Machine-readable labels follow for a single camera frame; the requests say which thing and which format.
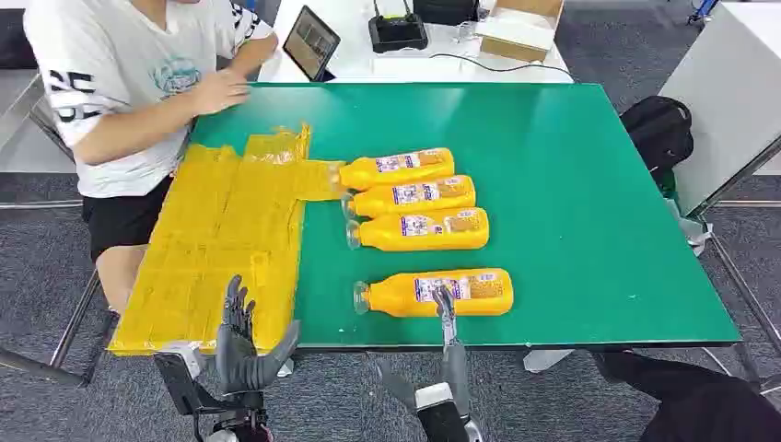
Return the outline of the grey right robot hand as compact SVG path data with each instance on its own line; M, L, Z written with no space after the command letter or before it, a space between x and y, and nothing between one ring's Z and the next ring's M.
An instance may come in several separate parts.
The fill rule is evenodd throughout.
M454 298L445 285L434 289L437 314L441 319L443 332L443 359L441 376L449 385L459 416L466 419L470 414L470 392L466 367L466 350L457 337ZM381 384L410 412L418 409L415 402L415 388L406 378L391 372L384 360L375 363Z

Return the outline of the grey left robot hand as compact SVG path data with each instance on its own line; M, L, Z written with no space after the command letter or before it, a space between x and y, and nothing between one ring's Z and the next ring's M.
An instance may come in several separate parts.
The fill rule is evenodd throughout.
M234 275L227 285L216 337L216 368L226 395L261 391L271 385L299 342L300 322L294 320L283 339L269 353L259 355L252 339L255 303L245 302L247 294L242 277Z

